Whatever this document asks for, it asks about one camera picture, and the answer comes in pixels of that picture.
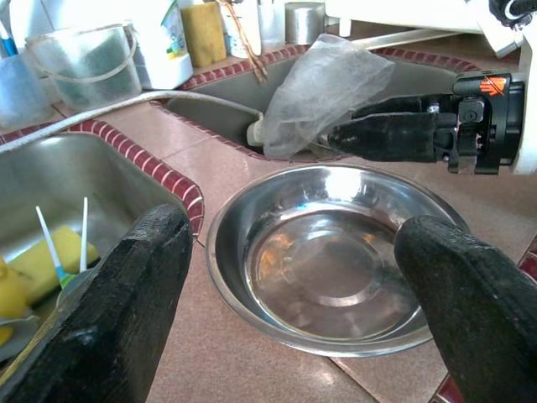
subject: plastic bucket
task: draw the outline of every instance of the plastic bucket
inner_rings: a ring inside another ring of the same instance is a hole
[[[142,91],[133,63],[136,47],[132,30],[124,24],[61,29],[26,39],[37,68],[52,78],[62,101],[76,111],[104,107]]]
[[[22,55],[0,60],[0,127],[15,129],[42,123],[53,111]]]

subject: stainless steel bowl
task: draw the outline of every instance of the stainless steel bowl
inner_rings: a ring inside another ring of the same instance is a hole
[[[467,228],[413,182],[351,165],[309,165],[252,183],[217,214],[207,262],[243,319],[289,346],[330,356],[395,353],[431,339],[394,258],[410,217]]]

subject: toothbrush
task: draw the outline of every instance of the toothbrush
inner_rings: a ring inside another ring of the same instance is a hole
[[[78,270],[83,273],[87,269],[87,197],[84,197],[84,212],[82,213],[81,266]]]
[[[43,214],[41,213],[41,209],[39,208],[39,206],[35,207],[35,211],[37,212],[37,216],[39,217],[41,229],[43,229],[44,239],[46,240],[47,246],[49,247],[50,256],[52,257],[54,267],[56,268],[56,275],[58,276],[60,286],[63,290],[65,286],[69,284],[69,282],[73,280],[75,276],[67,274],[65,272],[63,266],[61,265],[58,252],[56,252],[56,248],[54,246],[54,243],[52,242],[52,237],[50,237],[49,228],[47,227],[47,223],[44,221]]]
[[[13,38],[9,37],[8,30],[3,25],[3,22],[0,21],[0,38],[2,38],[3,47],[6,50],[8,56],[18,55],[17,46]]]

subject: crumpled plastic bag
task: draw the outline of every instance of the crumpled plastic bag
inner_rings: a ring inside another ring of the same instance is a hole
[[[361,45],[322,34],[279,86],[261,122],[263,152],[288,159],[348,111],[382,91],[394,63]]]

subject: sink basin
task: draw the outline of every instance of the sink basin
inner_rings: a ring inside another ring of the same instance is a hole
[[[192,91],[220,97],[265,113],[273,94],[284,82],[296,59],[295,57],[267,65],[268,83],[264,86],[258,84],[255,75],[249,71],[212,81]],[[395,71],[389,84],[385,90],[372,99],[372,102],[401,95],[451,92],[456,79],[455,72],[439,67],[400,60],[395,60],[394,63]],[[260,154],[262,152],[260,148],[248,145],[246,140],[246,129],[258,119],[255,113],[223,107],[207,101],[193,102],[190,99],[173,99],[166,104],[166,107],[171,112],[193,120],[238,145]]]
[[[80,233],[87,196],[88,241],[101,256],[151,208],[169,203],[185,211],[179,197],[90,133],[55,135],[1,154],[0,195],[0,255],[7,262],[43,238],[37,205],[51,231],[66,225]],[[37,315],[44,319],[54,304],[48,298]]]

